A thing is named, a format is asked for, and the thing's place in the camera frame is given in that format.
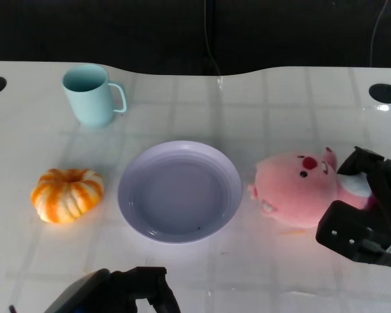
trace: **lavender plate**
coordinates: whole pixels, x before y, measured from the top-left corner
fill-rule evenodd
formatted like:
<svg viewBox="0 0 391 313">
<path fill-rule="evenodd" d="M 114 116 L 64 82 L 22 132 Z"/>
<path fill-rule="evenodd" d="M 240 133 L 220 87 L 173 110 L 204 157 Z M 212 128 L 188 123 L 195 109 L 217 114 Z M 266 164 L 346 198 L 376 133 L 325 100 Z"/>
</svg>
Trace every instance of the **lavender plate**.
<svg viewBox="0 0 391 313">
<path fill-rule="evenodd" d="M 120 210 L 136 231 L 163 243 L 189 243 L 223 228 L 242 199 L 242 182 L 219 150 L 198 142 L 152 147 L 124 171 Z"/>
</svg>

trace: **light blue mug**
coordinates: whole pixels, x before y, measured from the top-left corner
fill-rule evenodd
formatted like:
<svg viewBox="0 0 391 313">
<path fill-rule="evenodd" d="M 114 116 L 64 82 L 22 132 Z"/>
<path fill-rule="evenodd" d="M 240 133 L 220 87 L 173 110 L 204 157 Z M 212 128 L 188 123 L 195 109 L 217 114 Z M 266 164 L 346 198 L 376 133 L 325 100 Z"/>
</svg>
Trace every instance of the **light blue mug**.
<svg viewBox="0 0 391 313">
<path fill-rule="evenodd" d="M 123 109 L 116 110 L 110 86 L 119 89 Z M 124 87 L 109 81 L 106 70 L 95 64 L 80 65 L 69 70 L 63 78 L 63 87 L 77 119 L 90 127 L 110 124 L 114 112 L 126 111 Z"/>
</svg>

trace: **wire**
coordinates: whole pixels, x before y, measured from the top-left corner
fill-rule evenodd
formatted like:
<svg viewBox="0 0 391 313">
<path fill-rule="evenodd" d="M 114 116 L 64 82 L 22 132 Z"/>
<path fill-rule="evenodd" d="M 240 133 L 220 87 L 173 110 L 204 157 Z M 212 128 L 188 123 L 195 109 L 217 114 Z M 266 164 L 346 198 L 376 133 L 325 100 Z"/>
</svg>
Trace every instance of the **wire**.
<svg viewBox="0 0 391 313">
<path fill-rule="evenodd" d="M 204 0 L 204 39 L 206 41 L 207 53 L 209 54 L 210 60 L 213 62 L 214 68 L 216 69 L 216 75 L 221 76 L 222 74 L 220 73 L 220 68 L 214 59 L 213 54 L 211 53 L 209 38 L 207 36 L 207 0 Z"/>
<path fill-rule="evenodd" d="M 385 11 L 385 8 L 386 8 L 387 4 L 388 4 L 388 0 L 385 0 L 384 6 L 383 6 L 383 8 L 381 9 L 381 11 L 380 11 L 380 13 L 378 15 L 377 21 L 375 22 L 375 26 L 373 27 L 372 38 L 371 38 L 371 48 L 369 49 L 369 67 L 372 67 L 373 42 L 375 40 L 375 35 L 377 33 L 378 24 L 379 24 L 379 21 L 381 19 L 381 16 L 384 14 L 384 11 Z"/>
</svg>

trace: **plush pig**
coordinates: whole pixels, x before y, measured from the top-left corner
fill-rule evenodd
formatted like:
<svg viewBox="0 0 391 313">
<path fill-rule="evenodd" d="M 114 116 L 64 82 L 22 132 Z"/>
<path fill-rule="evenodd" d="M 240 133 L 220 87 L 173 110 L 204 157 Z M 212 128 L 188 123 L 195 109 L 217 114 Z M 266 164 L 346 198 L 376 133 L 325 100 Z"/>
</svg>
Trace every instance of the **plush pig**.
<svg viewBox="0 0 391 313">
<path fill-rule="evenodd" d="M 315 227 L 334 200 L 364 208 L 371 196 L 366 174 L 337 174 L 336 163 L 330 148 L 267 158 L 257 165 L 252 198 L 265 215 L 299 228 Z"/>
</svg>

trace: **orange pumpkin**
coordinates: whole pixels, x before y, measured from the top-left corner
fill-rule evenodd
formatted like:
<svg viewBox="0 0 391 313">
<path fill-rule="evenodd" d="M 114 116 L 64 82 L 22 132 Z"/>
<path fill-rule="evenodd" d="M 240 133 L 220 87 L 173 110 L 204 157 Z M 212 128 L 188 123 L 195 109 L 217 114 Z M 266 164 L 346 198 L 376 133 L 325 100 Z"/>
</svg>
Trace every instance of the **orange pumpkin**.
<svg viewBox="0 0 391 313">
<path fill-rule="evenodd" d="M 95 171 L 53 168 L 39 179 L 31 200 L 42 220 L 71 223 L 95 207 L 103 193 L 103 179 Z"/>
</svg>

